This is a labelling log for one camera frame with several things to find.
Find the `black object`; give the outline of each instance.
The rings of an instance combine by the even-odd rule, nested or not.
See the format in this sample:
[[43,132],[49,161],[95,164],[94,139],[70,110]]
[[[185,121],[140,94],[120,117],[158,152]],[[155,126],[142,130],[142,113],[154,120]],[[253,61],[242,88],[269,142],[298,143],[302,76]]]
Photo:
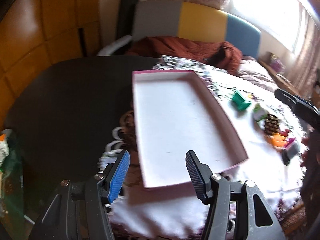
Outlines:
[[139,0],[120,0],[116,40],[125,35],[131,35],[135,7],[138,1]]
[[1,240],[12,240],[1,222],[0,222],[0,239]]
[[112,129],[132,109],[132,71],[152,69],[157,61],[139,56],[63,61],[21,93],[4,127],[15,131],[22,150],[26,210],[39,213],[61,180],[84,181],[97,173],[97,160],[114,140]]
[[218,52],[213,54],[207,61],[207,65],[217,66],[220,62],[222,62],[226,58],[226,52],[221,45]]
[[82,56],[87,57],[88,53],[87,53],[87,48],[86,48],[85,40],[84,40],[84,29],[82,27],[78,28],[78,36],[79,36]]
[[104,204],[111,204],[118,196],[129,163],[129,153],[123,150],[103,173],[79,183],[62,181],[28,239],[113,240]]
[[197,197],[210,204],[201,240],[226,239],[230,200],[237,201],[234,240],[285,240],[276,216],[253,181],[229,182],[212,174],[194,151],[187,152],[186,166]]
[[320,131],[320,111],[315,106],[282,89],[275,91],[275,97],[288,105],[296,116],[302,118],[314,129]]
[[[300,189],[306,208],[307,229],[305,239],[320,239],[320,165],[317,154],[320,153],[320,111],[300,97],[277,89],[275,97],[287,104],[293,113],[310,124],[315,130],[309,134],[308,158],[305,160],[306,174]],[[293,156],[283,156],[290,160]]]

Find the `small figurine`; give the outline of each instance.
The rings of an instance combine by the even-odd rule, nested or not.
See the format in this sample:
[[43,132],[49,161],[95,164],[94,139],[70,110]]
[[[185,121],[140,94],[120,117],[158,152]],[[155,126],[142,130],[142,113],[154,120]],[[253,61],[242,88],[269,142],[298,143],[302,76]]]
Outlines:
[[236,104],[238,111],[244,111],[251,105],[251,102],[247,101],[239,91],[233,94],[232,101]]
[[286,141],[285,136],[281,136],[279,133],[275,134],[274,136],[270,136],[270,142],[273,146],[276,147],[285,147],[288,142]]
[[290,160],[300,152],[300,146],[296,138],[288,138],[287,141],[287,145],[281,151],[281,156],[284,165],[289,165]]
[[284,131],[280,131],[280,134],[284,137],[287,137],[289,133],[291,133],[291,130],[289,130],[289,129],[285,129]]
[[280,124],[280,121],[278,117],[276,117],[273,114],[267,114],[267,117],[264,121],[264,132],[267,135],[271,135],[271,136],[276,133],[279,133],[280,132],[279,124]]
[[261,120],[266,119],[267,114],[268,111],[263,108],[260,103],[256,103],[252,111],[253,119],[256,122],[260,122]]

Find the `bed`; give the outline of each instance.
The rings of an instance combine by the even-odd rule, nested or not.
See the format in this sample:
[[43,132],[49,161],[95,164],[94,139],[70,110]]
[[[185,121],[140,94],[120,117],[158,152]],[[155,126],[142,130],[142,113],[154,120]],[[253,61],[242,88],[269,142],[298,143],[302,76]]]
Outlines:
[[[284,166],[279,153],[266,142],[263,134],[257,131],[250,112],[239,114],[228,103],[230,94],[235,89],[243,90],[252,96],[253,101],[263,101],[282,114],[296,138],[301,139],[304,135],[298,119],[287,106],[275,99],[273,92],[277,85],[266,69],[256,61],[260,31],[236,16],[203,5],[172,0],[142,1],[136,5],[131,35],[103,48],[98,55],[110,55],[130,42],[154,36],[172,36],[204,42],[228,41],[242,51],[246,57],[240,61],[233,76],[212,66],[166,55],[161,56],[154,68],[194,70],[200,77],[209,80],[212,94],[219,100],[235,126],[249,155],[247,162],[228,173],[236,181],[256,181],[275,212],[279,211],[280,203],[282,211],[293,206],[299,198],[302,179],[299,158],[294,158],[289,166]],[[119,198],[111,205],[109,219],[113,229],[120,232],[121,236],[126,232],[125,234],[145,238],[199,238],[207,207],[196,199],[190,185],[162,192],[143,189],[133,119],[133,112],[124,115],[121,126],[115,130],[115,141],[107,145],[104,153],[104,156],[108,156],[114,151],[115,145],[124,147],[125,143],[132,159],[125,181],[126,197]],[[130,139],[121,139],[117,135],[119,130],[130,134]],[[106,163],[100,163],[100,168],[105,165]],[[234,212],[234,207],[231,206],[230,218]]]

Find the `patterned bedspread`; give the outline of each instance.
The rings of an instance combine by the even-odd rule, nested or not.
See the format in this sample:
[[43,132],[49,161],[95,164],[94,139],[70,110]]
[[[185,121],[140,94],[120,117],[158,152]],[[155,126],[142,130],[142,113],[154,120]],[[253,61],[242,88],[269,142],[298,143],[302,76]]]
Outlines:
[[[251,116],[255,102],[264,104],[269,111],[279,116],[281,128],[289,128],[300,140],[304,131],[288,106],[277,100],[270,91],[231,76],[225,70],[193,60],[162,56],[154,69],[195,71],[225,110],[249,156],[245,163],[228,171],[231,178],[240,182],[247,179],[255,181],[278,216],[296,203],[300,198],[302,179],[300,158],[296,156],[289,166],[284,166],[279,153],[266,142],[262,130],[252,121]],[[230,106],[235,90],[247,94],[253,101],[244,113],[239,113]],[[103,170],[108,163],[114,162],[119,148],[128,150],[131,156],[131,165],[124,182],[125,196],[118,198],[110,206],[109,220],[115,236],[200,238],[208,207],[196,198],[192,185],[169,190],[148,191],[143,188],[133,111],[123,115],[120,127],[114,129],[113,136],[115,141],[106,146],[106,152],[99,162],[100,169]],[[231,203],[229,219],[233,219],[235,213],[236,203]],[[232,239],[232,236],[231,230],[227,239]]]

